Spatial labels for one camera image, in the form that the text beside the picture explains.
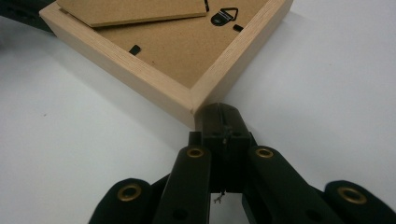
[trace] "white surface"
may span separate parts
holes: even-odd
[[[396,209],[396,1],[296,0],[224,103],[311,185]],[[189,129],[52,35],[0,18],[0,223],[87,223],[170,172]],[[211,223],[248,223],[238,196]]]

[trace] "brass ring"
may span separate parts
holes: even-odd
[[[191,158],[200,158],[204,156],[204,154],[204,151],[197,147],[187,150],[187,155]]]
[[[134,192],[128,193],[128,189],[131,189]],[[123,202],[130,202],[138,198],[140,194],[142,194],[142,188],[140,188],[140,186],[138,186],[137,184],[129,184],[120,189],[117,196]]]
[[[341,195],[343,199],[350,203],[355,203],[355,204],[364,204],[367,203],[367,198],[364,196],[362,193],[359,191],[348,188],[348,187],[340,187],[337,190],[338,194]]]
[[[262,157],[262,158],[265,158],[265,159],[269,159],[269,158],[272,158],[274,156],[274,152],[271,151],[268,148],[259,148],[259,149],[256,150],[256,154],[259,157]]]

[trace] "frame backing board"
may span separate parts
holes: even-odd
[[[223,98],[291,3],[212,0],[206,17],[97,29],[56,3],[40,14],[72,48],[193,128],[196,111]],[[238,7],[238,18],[216,27],[210,18],[222,7]],[[234,31],[235,24],[244,30]],[[136,56],[129,53],[134,45],[142,49]]]
[[[58,5],[91,27],[163,21],[206,14],[205,0],[57,0]]]

